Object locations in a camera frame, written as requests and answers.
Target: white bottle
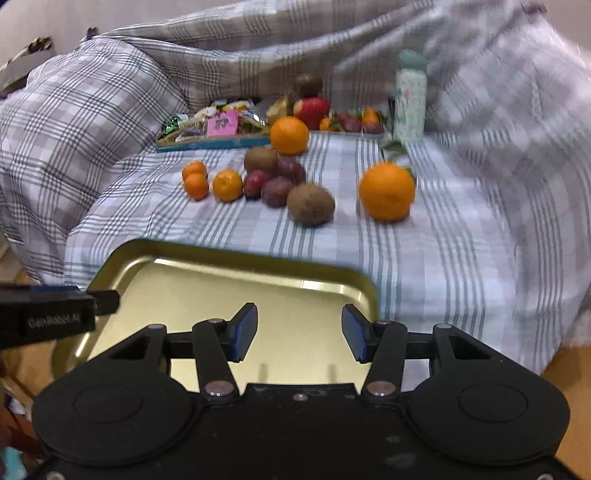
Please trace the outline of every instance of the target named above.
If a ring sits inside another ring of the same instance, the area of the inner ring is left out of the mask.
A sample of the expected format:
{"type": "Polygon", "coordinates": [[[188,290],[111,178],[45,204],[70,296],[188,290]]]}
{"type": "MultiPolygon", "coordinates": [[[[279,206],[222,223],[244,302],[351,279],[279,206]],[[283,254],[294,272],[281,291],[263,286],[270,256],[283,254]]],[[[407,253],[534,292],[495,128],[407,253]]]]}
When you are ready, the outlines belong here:
{"type": "Polygon", "coordinates": [[[425,130],[427,107],[427,59],[412,50],[398,56],[394,94],[394,138],[401,142],[420,140],[425,130]]]}

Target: orange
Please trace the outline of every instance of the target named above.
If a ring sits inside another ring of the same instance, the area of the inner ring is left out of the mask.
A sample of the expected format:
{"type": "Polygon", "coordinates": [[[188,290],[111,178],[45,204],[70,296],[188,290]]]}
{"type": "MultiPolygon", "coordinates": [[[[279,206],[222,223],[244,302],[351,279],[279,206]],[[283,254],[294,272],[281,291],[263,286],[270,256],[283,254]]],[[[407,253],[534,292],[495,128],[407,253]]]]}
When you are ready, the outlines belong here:
{"type": "Polygon", "coordinates": [[[212,187],[220,202],[233,202],[242,196],[242,177],[236,170],[226,168],[213,179],[212,187]]]}
{"type": "Polygon", "coordinates": [[[193,200],[203,200],[209,194],[209,183],[205,175],[191,173],[184,179],[183,188],[193,200]]]}
{"type": "Polygon", "coordinates": [[[192,161],[183,168],[183,180],[186,179],[191,173],[200,173],[204,177],[207,177],[207,167],[202,161],[192,161]]]}
{"type": "Polygon", "coordinates": [[[339,129],[336,127],[330,127],[330,124],[332,123],[332,119],[329,116],[325,116],[321,121],[320,121],[320,130],[322,130],[323,132],[338,132],[339,129]]]}
{"type": "Polygon", "coordinates": [[[297,155],[306,151],[310,131],[294,116],[281,117],[273,123],[269,133],[271,145],[282,155],[297,155]]]}
{"type": "Polygon", "coordinates": [[[414,201],[414,180],[407,169],[394,163],[379,163],[361,178],[359,199],[378,222],[404,220],[414,201]]]}

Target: gold tray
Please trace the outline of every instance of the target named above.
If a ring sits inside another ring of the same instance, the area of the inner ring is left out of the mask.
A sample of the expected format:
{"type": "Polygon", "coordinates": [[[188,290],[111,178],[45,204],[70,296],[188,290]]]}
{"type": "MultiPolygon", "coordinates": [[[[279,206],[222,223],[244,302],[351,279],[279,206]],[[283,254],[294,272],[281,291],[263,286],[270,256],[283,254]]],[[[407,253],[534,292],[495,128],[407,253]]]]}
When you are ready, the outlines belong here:
{"type": "MultiPolygon", "coordinates": [[[[151,323],[190,331],[202,320],[231,319],[249,301],[259,326],[246,360],[230,364],[240,389],[249,382],[360,388],[369,368],[353,359],[340,314],[353,303],[375,320],[376,290],[347,268],[139,239],[115,250],[89,286],[106,288],[122,296],[119,312],[98,317],[93,333],[57,342],[55,378],[151,323]]],[[[198,390],[194,360],[173,360],[171,376],[198,390]]]]}

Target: green bottle cap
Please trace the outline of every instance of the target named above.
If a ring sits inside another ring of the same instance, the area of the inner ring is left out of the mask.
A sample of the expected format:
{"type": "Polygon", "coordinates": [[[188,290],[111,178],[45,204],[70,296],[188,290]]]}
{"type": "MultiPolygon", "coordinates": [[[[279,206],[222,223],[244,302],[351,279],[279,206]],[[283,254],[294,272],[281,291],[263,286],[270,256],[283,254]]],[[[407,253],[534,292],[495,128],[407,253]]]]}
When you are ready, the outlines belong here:
{"type": "Polygon", "coordinates": [[[427,57],[414,50],[403,50],[398,55],[398,68],[407,70],[427,70],[427,57]]]}

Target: brown kiwi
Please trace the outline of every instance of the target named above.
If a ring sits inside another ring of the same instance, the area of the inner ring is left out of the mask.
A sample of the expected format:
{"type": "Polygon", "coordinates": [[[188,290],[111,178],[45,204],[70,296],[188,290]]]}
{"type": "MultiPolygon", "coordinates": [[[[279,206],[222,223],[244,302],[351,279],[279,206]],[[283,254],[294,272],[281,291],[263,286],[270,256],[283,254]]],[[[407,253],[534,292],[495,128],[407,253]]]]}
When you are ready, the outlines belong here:
{"type": "Polygon", "coordinates": [[[287,208],[296,222],[316,226],[332,219],[335,199],[319,185],[301,183],[287,196],[287,208]]]}
{"type": "Polygon", "coordinates": [[[252,147],[244,155],[244,169],[247,173],[262,170],[269,178],[277,176],[279,156],[272,147],[252,147]]]}
{"type": "Polygon", "coordinates": [[[302,73],[295,78],[294,92],[304,97],[318,97],[322,90],[322,77],[317,73],[302,73]]]}

